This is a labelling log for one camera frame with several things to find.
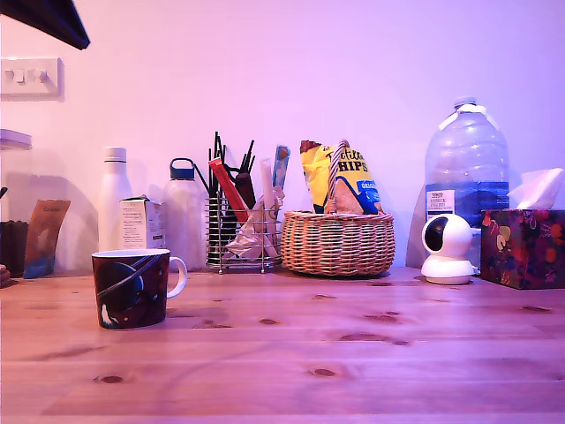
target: white mug handle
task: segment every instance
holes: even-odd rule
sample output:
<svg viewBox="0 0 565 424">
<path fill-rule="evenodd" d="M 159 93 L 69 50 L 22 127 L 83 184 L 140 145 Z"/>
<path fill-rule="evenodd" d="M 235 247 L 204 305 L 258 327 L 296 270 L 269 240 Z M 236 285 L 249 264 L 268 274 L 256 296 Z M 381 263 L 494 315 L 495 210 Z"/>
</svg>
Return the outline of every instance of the white mug handle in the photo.
<svg viewBox="0 0 565 424">
<path fill-rule="evenodd" d="M 171 256 L 169 264 L 172 262 L 177 262 L 178 265 L 178 283 L 173 290 L 167 292 L 167 299 L 177 296 L 186 286 L 186 280 L 188 279 L 188 272 L 186 272 L 186 265 L 183 260 L 176 256 Z"/>
</svg>

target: white water bottle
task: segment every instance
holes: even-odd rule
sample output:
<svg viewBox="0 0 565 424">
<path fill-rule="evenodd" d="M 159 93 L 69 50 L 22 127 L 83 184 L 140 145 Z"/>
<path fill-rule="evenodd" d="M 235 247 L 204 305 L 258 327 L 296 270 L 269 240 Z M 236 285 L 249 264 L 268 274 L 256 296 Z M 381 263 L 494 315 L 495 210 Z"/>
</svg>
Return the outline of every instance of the white water bottle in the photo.
<svg viewBox="0 0 565 424">
<path fill-rule="evenodd" d="M 98 200 L 100 251 L 120 248 L 120 201 L 133 197 L 125 164 L 125 148 L 104 149 L 104 175 Z"/>
<path fill-rule="evenodd" d="M 175 168 L 175 161 L 187 161 L 191 168 Z M 178 157 L 170 162 L 170 181 L 162 203 L 165 243 L 170 254 L 183 260 L 187 270 L 204 267 L 199 183 L 194 179 L 194 162 Z"/>
</svg>

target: bottle cap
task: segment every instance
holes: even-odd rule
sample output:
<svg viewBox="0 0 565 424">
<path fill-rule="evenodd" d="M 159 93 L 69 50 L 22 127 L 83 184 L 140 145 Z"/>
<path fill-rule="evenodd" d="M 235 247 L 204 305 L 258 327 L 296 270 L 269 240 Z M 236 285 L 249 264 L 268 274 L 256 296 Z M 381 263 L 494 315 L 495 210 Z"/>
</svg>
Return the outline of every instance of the bottle cap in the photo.
<svg viewBox="0 0 565 424">
<path fill-rule="evenodd" d="M 175 168 L 173 163 L 175 161 L 188 161 L 191 163 L 191 168 Z M 176 157 L 170 161 L 170 179 L 194 179 L 194 162 L 187 157 Z"/>
<path fill-rule="evenodd" d="M 104 148 L 104 162 L 126 162 L 125 148 Z"/>
<path fill-rule="evenodd" d="M 472 104 L 474 106 L 477 106 L 477 98 L 472 97 L 470 95 L 464 95 L 463 97 L 457 97 L 454 106 L 457 110 L 461 106 L 463 106 L 464 104 Z"/>
</svg>

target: small box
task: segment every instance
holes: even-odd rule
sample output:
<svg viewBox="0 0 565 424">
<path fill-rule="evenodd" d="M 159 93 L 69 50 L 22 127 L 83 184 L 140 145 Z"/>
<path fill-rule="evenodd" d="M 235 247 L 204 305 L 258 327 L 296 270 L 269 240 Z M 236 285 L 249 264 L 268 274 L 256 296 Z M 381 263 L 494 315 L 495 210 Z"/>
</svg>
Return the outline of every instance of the small box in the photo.
<svg viewBox="0 0 565 424">
<path fill-rule="evenodd" d="M 565 288 L 565 210 L 483 212 L 480 277 L 516 289 Z"/>
<path fill-rule="evenodd" d="M 158 249 L 165 247 L 161 204 L 147 198 L 120 201 L 120 247 Z"/>
</svg>

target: chips bag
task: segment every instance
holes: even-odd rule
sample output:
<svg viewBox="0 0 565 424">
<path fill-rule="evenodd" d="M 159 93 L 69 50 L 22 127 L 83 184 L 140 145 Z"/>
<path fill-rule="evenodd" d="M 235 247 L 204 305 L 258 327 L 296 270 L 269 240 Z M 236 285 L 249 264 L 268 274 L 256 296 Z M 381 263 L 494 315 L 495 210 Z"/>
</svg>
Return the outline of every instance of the chips bag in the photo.
<svg viewBox="0 0 565 424">
<path fill-rule="evenodd" d="M 323 146 L 303 140 L 300 156 L 306 185 L 312 197 L 314 212 L 328 213 L 329 165 L 336 146 Z M 338 163 L 335 178 L 335 200 L 338 214 L 371 215 L 384 213 L 373 177 L 363 156 L 346 148 Z"/>
</svg>

